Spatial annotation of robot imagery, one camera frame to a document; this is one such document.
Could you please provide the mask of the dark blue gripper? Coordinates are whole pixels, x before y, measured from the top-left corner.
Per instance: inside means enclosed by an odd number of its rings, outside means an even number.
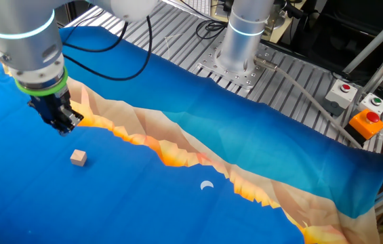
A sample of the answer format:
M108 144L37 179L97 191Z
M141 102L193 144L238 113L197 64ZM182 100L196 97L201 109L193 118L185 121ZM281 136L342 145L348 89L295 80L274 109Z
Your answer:
M53 127L61 136L74 130L84 116L70 107L68 88L47 96L30 96L28 105L34 108L43 121Z

